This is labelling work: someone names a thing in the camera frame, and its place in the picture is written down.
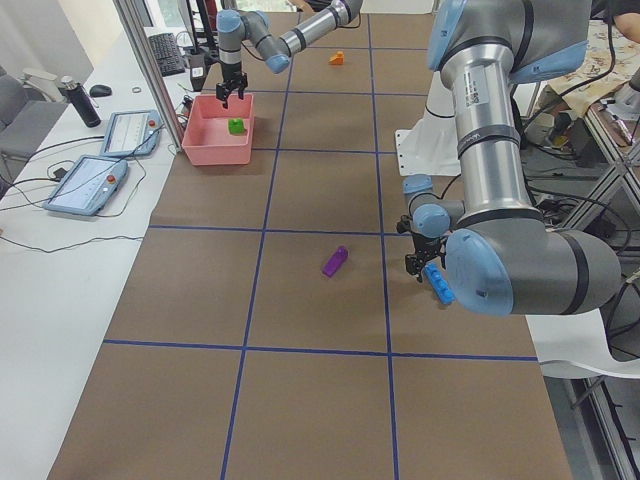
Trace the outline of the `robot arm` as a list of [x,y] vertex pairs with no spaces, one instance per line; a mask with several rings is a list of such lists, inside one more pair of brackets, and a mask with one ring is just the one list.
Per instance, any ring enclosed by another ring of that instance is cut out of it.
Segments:
[[616,291],[614,251],[585,232],[548,229],[532,205],[509,93],[583,63],[590,11],[587,1],[445,1],[436,15],[428,64],[452,95],[464,197],[439,199],[409,177],[397,229],[414,242],[407,272],[421,277],[440,258],[470,311],[581,314]]
[[268,17],[260,11],[219,11],[216,24],[222,81],[216,85],[216,98],[224,108],[228,107],[232,94],[244,98],[248,77],[243,71],[241,50],[245,41],[253,45],[272,73],[279,74],[289,67],[296,54],[330,32],[349,25],[360,14],[361,7],[357,0],[332,1],[280,36],[272,34]]

